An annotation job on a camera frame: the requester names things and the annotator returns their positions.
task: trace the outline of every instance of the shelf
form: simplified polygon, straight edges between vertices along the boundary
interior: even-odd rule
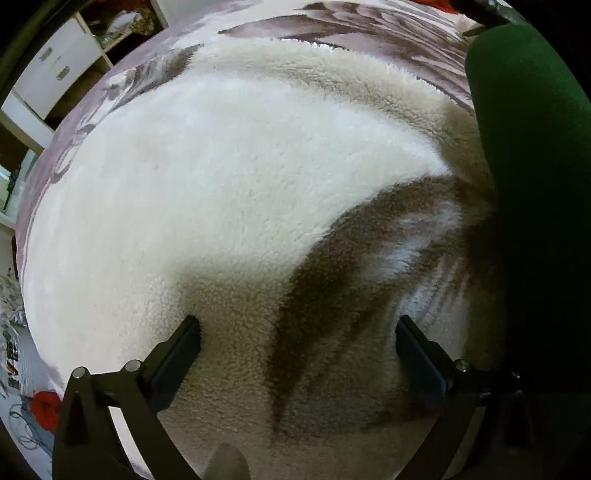
[[[133,32],[131,30],[126,30],[121,35],[119,35],[119,37],[117,37],[116,39],[114,39],[111,43],[109,43],[106,46],[102,47],[103,52],[107,53],[110,49],[112,49],[114,46],[118,45],[120,41],[122,41],[122,40],[126,39],[127,37],[129,37],[132,33]]]

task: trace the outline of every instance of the fluffy white fabric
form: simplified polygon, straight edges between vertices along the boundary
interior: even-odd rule
[[[486,195],[473,118],[408,73],[292,41],[203,47],[100,123],[45,194],[23,282],[39,352],[64,382],[79,365],[113,371],[194,314],[202,352],[161,420],[198,473],[228,442],[256,479],[366,478],[378,463],[393,475],[433,419],[274,440],[265,365],[290,277],[331,224],[452,171]],[[438,221],[454,228],[454,212]],[[415,310],[435,295],[422,291]],[[459,356],[466,300],[452,307],[436,330]]]

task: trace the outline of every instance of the black plastic mount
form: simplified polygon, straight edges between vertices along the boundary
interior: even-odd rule
[[[200,351],[199,322],[187,316],[144,362],[131,360],[119,372],[73,372],[66,387],[53,452],[54,480],[141,480],[117,435],[109,407],[120,408],[152,476],[199,480],[156,414],[168,408]]]
[[[411,383],[428,408],[440,410],[435,425],[396,480],[441,480],[456,457],[475,416],[482,424],[456,480],[541,480],[528,404],[519,375],[475,369],[453,362],[408,316],[396,327],[396,350]]]

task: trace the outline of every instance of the white fleece blanket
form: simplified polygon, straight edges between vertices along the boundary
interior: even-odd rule
[[[492,199],[475,119],[409,73],[298,41],[202,46],[45,194],[31,332],[63,389],[193,314],[202,351],[160,419],[199,474],[226,442],[255,479],[392,478],[434,420],[397,318],[452,358],[499,359]]]

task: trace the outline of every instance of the cabinet drawer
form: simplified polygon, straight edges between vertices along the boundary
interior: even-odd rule
[[[18,78],[13,90],[21,98],[26,97],[32,89],[38,86],[37,79],[43,76],[44,72],[51,68],[56,60],[84,35],[85,32],[76,19],[69,19],[37,52],[31,63]]]
[[[101,50],[91,35],[83,35],[71,45],[51,67],[39,75],[36,88],[21,98],[44,119],[66,90],[101,56]]]

